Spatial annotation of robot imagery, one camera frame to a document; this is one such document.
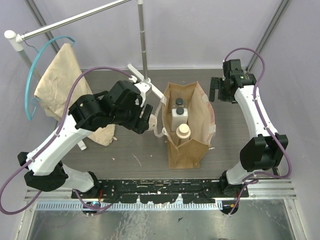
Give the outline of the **brown canvas tote bag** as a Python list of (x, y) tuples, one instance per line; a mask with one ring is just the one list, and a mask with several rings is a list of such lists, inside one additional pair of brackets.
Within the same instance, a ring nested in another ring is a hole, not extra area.
[[(186, 101), (187, 125), (190, 127), (189, 140), (180, 145), (176, 145), (177, 135), (171, 131), (172, 107), (177, 98)], [(199, 168), (216, 134), (214, 109), (201, 85), (198, 82), (188, 85), (168, 84), (156, 112), (161, 112), (163, 127), (161, 133), (156, 132), (155, 135), (167, 138), (169, 168)]]

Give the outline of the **white bottle with dark cap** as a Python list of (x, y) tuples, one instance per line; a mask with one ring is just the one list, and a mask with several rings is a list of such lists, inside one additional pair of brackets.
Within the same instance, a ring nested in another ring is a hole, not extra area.
[(184, 107), (173, 108), (171, 111), (171, 131), (175, 132), (181, 124), (188, 121), (188, 109)]

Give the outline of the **beige bottle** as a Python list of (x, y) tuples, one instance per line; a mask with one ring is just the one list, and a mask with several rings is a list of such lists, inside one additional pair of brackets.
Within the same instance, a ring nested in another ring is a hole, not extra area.
[(149, 116), (148, 129), (146, 131), (147, 132), (154, 131), (154, 129), (157, 127), (157, 124), (158, 124), (157, 117), (154, 114), (151, 114)]
[(182, 145), (190, 139), (191, 130), (190, 127), (183, 123), (176, 129), (176, 145)]

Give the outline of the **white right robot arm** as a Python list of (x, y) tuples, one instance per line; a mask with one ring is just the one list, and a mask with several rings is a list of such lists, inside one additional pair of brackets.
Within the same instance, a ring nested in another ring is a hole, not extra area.
[(256, 87), (256, 77), (244, 72), (239, 59), (224, 61), (222, 68), (223, 77), (210, 80), (209, 101), (239, 104), (250, 137), (239, 153), (239, 162), (219, 178), (220, 193), (231, 197), (243, 185), (244, 178), (278, 167), (289, 140), (271, 123)]

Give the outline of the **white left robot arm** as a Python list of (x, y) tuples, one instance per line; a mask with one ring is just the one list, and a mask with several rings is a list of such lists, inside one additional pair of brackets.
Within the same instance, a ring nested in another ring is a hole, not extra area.
[(145, 82), (119, 80), (109, 91), (79, 97), (61, 125), (38, 148), (17, 156), (20, 165), (30, 163), (24, 175), (26, 185), (43, 192), (64, 187), (78, 190), (88, 198), (97, 197), (101, 185), (96, 175), (72, 169), (62, 163), (62, 158), (84, 138), (111, 124), (137, 134), (147, 131), (153, 110), (145, 104), (150, 88)]

